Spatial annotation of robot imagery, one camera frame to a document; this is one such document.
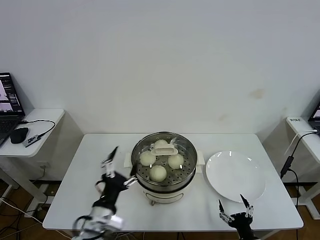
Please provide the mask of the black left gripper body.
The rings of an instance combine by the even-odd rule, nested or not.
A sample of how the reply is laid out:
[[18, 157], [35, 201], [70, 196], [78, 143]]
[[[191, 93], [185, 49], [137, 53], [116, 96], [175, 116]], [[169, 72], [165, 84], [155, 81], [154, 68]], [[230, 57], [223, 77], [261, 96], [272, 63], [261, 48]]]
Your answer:
[[100, 198], [94, 202], [94, 206], [115, 206], [120, 192], [127, 189], [125, 182], [128, 179], [118, 172], [114, 177], [101, 176], [95, 184], [96, 190], [100, 193]]

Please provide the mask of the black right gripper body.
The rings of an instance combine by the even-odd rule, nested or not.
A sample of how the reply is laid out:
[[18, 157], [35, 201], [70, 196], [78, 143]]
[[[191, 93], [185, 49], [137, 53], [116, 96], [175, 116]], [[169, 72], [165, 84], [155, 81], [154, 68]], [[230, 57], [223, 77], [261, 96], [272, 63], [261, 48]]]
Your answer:
[[229, 226], [235, 228], [240, 232], [252, 232], [251, 223], [253, 222], [253, 216], [246, 212], [239, 212], [230, 215], [231, 221]]

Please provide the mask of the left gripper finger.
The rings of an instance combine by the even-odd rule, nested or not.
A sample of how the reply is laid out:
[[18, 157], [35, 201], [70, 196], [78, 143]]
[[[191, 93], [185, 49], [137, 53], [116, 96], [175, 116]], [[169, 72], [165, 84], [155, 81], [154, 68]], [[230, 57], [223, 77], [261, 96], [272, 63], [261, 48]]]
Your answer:
[[115, 177], [115, 168], [113, 165], [113, 159], [117, 153], [118, 146], [114, 148], [114, 150], [101, 162], [102, 175], [106, 178], [114, 178]]
[[137, 169], [138, 169], [138, 164], [135, 163], [131, 168], [131, 171], [129, 173], [129, 178], [123, 183], [123, 185], [126, 188], [129, 188], [130, 186], [132, 186], [134, 183], [137, 182], [137, 180], [138, 180], [138, 178], [137, 178]]

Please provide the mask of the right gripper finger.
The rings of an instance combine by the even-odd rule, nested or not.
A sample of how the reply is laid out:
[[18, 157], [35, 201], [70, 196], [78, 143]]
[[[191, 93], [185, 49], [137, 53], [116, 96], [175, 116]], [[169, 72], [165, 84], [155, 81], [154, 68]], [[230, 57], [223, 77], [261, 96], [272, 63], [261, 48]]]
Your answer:
[[242, 199], [243, 204], [246, 207], [246, 213], [245, 213], [245, 217], [253, 217], [253, 213], [254, 213], [254, 206], [250, 205], [250, 203], [248, 202], [248, 200], [242, 195], [240, 194], [240, 197]]
[[225, 223], [232, 223], [235, 219], [231, 216], [228, 215], [222, 205], [221, 200], [218, 200], [218, 208], [219, 208], [219, 217], [225, 222]]

